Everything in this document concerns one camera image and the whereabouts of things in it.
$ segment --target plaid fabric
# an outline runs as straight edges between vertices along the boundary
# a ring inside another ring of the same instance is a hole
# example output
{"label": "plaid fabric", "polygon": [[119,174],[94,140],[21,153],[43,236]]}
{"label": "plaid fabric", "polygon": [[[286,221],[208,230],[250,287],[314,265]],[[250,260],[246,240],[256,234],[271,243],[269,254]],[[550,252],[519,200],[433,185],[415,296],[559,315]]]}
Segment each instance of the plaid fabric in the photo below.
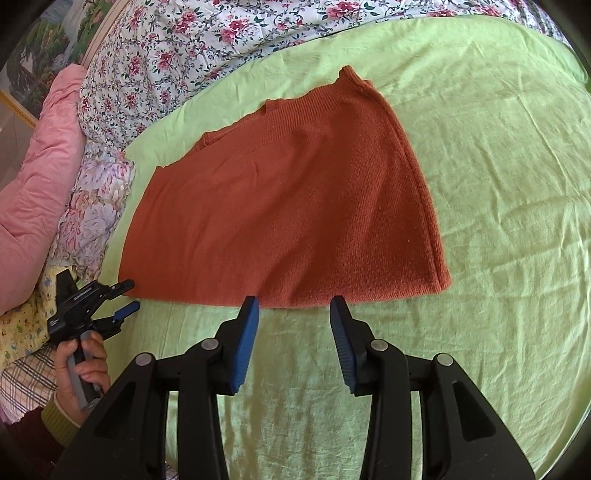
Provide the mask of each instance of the plaid fabric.
{"label": "plaid fabric", "polygon": [[44,407],[55,392],[55,355],[55,349],[46,345],[3,370],[0,406],[10,423],[20,420],[30,410]]}

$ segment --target gray handle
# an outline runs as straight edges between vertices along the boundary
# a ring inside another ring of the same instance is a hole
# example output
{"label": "gray handle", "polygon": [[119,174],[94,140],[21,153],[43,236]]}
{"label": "gray handle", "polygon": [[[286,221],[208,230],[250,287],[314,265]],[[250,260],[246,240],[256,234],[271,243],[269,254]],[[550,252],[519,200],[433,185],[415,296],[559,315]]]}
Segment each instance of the gray handle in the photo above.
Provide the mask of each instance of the gray handle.
{"label": "gray handle", "polygon": [[68,371],[70,373],[70,380],[72,381],[72,388],[78,399],[78,408],[80,411],[92,410],[99,400],[103,397],[103,391],[99,384],[89,384],[82,380],[76,372],[74,367],[85,360],[92,360],[93,356],[82,349],[82,340],[92,337],[92,331],[87,330],[79,338],[78,350],[70,355],[67,360]]}

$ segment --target yellow patterned pillow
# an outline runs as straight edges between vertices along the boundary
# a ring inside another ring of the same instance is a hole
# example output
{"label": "yellow patterned pillow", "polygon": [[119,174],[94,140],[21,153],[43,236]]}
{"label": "yellow patterned pillow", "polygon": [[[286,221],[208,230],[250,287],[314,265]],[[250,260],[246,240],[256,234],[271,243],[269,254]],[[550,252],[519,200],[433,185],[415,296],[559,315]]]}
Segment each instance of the yellow patterned pillow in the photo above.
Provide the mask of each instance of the yellow patterned pillow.
{"label": "yellow patterned pillow", "polygon": [[49,339],[47,319],[56,312],[56,276],[65,269],[46,265],[31,297],[0,316],[0,370],[39,350]]}

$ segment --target sleeve cuff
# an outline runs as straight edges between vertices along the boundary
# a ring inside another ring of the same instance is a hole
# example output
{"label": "sleeve cuff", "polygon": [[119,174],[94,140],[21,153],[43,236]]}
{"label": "sleeve cuff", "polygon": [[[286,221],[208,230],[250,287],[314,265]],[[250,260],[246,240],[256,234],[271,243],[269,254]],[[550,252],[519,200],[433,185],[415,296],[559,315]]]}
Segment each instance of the sleeve cuff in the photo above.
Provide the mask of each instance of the sleeve cuff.
{"label": "sleeve cuff", "polygon": [[55,394],[41,412],[41,420],[51,436],[63,447],[67,447],[78,432],[79,426],[63,413]]}

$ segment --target sweater sleeve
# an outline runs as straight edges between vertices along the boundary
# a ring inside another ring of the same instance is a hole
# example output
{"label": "sweater sleeve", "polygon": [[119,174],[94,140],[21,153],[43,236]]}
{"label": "sweater sleeve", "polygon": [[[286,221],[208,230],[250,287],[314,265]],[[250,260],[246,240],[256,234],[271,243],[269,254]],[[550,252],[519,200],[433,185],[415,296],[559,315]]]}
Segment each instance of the sweater sleeve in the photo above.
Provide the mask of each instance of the sweater sleeve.
{"label": "sweater sleeve", "polygon": [[51,436],[41,419],[41,407],[28,412],[20,421],[6,425],[7,431],[36,470],[49,477],[64,447]]}
{"label": "sweater sleeve", "polygon": [[28,412],[20,421],[7,425],[7,430],[36,470],[49,477],[78,429],[52,397],[45,408]]}

